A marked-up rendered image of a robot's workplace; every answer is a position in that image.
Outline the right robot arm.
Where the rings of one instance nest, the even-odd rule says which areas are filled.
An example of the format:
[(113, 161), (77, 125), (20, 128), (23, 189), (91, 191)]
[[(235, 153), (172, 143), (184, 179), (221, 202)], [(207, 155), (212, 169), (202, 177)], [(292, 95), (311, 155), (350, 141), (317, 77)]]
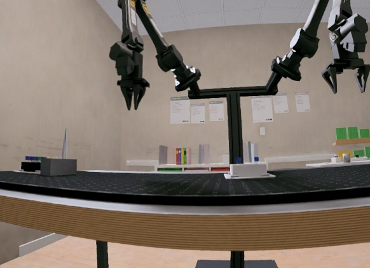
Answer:
[(146, 0), (118, 0), (118, 7), (122, 9), (123, 33), (121, 42), (117, 41), (111, 47), (109, 56), (116, 61), (116, 69), (118, 76), (121, 76), (121, 80), (143, 78), (144, 56), (141, 52), (144, 51), (144, 41), (138, 32), (138, 15), (154, 43), (157, 52), (156, 59), (160, 69), (165, 73), (172, 70), (176, 79), (175, 86), (179, 88), (197, 75), (196, 69), (189, 69), (188, 66), (185, 66), (182, 55), (175, 45), (171, 44), (169, 46), (165, 41), (148, 12), (145, 2)]

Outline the white rectangular tube rack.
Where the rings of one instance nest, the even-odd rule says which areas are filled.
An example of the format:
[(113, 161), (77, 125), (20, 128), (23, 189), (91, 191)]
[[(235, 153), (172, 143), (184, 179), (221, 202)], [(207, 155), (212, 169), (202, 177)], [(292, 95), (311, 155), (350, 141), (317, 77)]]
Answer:
[(253, 177), (267, 174), (266, 164), (238, 164), (230, 165), (230, 174), (239, 177)]

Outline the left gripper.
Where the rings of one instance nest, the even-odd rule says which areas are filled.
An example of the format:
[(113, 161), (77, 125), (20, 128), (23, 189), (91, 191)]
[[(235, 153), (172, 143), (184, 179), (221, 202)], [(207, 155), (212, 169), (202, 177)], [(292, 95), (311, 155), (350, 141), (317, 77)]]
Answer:
[[(323, 79), (328, 83), (333, 93), (337, 93), (337, 74), (343, 73), (344, 69), (358, 69), (354, 76), (361, 93), (365, 92), (366, 82), (370, 72), (370, 64), (364, 64), (363, 59), (333, 59), (321, 72)], [(363, 83), (362, 83), (363, 75)], [(330, 79), (332, 78), (332, 81)], [(333, 83), (332, 83), (333, 82)]]

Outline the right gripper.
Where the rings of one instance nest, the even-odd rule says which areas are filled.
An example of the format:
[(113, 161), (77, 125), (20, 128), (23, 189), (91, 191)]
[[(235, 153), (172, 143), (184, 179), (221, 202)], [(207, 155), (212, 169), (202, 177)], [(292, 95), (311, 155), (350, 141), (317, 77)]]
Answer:
[(142, 98), (146, 93), (146, 87), (150, 88), (150, 83), (145, 78), (118, 80), (117, 85), (121, 86), (121, 91), (124, 95), (129, 111), (132, 107), (133, 95), (135, 110), (137, 110)]

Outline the black vial rack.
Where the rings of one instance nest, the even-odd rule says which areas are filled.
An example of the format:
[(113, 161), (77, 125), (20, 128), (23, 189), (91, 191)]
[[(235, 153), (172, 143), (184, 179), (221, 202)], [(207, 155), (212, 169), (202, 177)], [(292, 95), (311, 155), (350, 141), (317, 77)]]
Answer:
[(21, 169), (26, 172), (40, 171), (41, 163), (38, 162), (22, 162)]

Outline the metal forceps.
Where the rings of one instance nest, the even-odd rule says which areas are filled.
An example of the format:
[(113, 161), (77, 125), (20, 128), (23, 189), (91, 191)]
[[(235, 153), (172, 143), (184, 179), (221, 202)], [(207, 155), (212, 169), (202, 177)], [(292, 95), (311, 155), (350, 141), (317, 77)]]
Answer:
[(63, 143), (63, 149), (62, 149), (62, 159), (64, 158), (64, 152), (65, 152), (65, 158), (66, 159), (67, 159), (67, 155), (68, 155), (67, 132), (68, 132), (68, 129), (65, 129), (64, 143)]

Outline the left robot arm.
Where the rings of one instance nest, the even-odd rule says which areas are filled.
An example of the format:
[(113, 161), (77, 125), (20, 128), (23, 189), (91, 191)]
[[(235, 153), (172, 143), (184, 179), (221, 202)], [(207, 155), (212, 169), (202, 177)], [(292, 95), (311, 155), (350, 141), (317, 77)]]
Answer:
[[(299, 28), (290, 43), (292, 50), (283, 59), (277, 58), (279, 66), (298, 77), (299, 62), (305, 57), (312, 58), (318, 50), (317, 31), (328, 2), (315, 0), (303, 30)], [(365, 18), (357, 13), (353, 15), (350, 0), (333, 0), (327, 29), (331, 31), (329, 40), (334, 59), (358, 59), (358, 52), (365, 52), (368, 25)]]

